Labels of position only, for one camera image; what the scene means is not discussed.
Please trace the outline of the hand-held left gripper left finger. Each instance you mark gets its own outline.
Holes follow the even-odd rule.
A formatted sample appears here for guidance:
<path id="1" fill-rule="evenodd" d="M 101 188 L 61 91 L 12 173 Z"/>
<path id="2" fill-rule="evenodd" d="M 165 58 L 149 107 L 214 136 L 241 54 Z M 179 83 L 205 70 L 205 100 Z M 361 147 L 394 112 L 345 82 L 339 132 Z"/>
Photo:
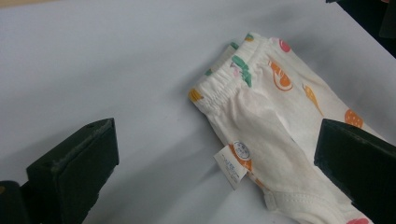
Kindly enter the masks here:
<path id="1" fill-rule="evenodd" d="M 90 123 L 27 168 L 35 224 L 81 224 L 119 164 L 115 120 Z"/>

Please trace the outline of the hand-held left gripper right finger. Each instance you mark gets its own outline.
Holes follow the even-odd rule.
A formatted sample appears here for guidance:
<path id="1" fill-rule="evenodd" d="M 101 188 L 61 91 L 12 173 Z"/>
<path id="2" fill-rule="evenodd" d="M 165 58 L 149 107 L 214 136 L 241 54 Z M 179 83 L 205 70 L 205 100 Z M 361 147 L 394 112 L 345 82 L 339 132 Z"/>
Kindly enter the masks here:
<path id="1" fill-rule="evenodd" d="M 374 224 L 396 224 L 396 146 L 356 126 L 324 119 L 314 164 Z"/>

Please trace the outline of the white fruit print pants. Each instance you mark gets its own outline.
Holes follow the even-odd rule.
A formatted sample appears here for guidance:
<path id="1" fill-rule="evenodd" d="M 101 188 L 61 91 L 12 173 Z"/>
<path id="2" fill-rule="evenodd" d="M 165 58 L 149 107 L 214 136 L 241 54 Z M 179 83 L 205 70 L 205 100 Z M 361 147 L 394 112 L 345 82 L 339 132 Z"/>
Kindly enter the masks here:
<path id="1" fill-rule="evenodd" d="M 230 44 L 189 98 L 268 210 L 298 224 L 374 224 L 314 164 L 324 119 L 372 129 L 285 41 L 249 33 Z"/>

